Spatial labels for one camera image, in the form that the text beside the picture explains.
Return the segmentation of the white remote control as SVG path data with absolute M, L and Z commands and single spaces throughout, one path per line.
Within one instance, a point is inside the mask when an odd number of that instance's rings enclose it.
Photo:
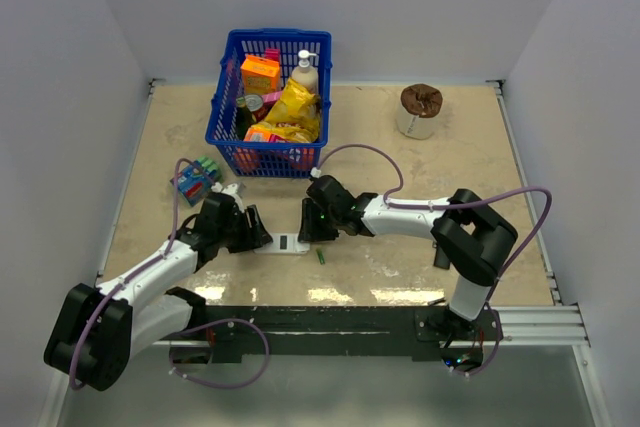
M 272 234 L 272 242 L 257 248 L 254 253 L 259 255 L 305 255 L 311 244 L 298 240 L 296 233 Z

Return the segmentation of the green battery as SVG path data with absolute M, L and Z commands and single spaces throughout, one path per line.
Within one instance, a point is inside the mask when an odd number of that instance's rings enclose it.
M 326 261 L 325 261 L 324 253 L 321 248 L 316 249 L 316 255 L 320 265 L 325 265 Z

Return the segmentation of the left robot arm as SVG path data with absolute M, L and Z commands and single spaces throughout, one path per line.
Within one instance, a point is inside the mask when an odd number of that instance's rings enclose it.
M 236 194 L 208 194 L 199 213 L 175 226 L 159 249 L 100 285 L 79 283 L 66 295 L 44 351 L 73 390 L 104 391 L 138 352 L 168 335 L 200 337 L 207 327 L 203 298 L 176 283 L 214 260 L 220 250 L 253 251 L 271 244 L 255 206 Z

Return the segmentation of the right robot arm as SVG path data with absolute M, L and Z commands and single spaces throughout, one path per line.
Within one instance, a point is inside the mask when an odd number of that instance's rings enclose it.
M 469 339 L 516 240 L 516 229 L 473 191 L 412 202 L 381 194 L 352 195 L 337 179 L 314 179 L 302 202 L 298 240 L 333 241 L 340 233 L 375 237 L 404 235 L 436 243 L 458 272 L 445 316 L 448 333 Z

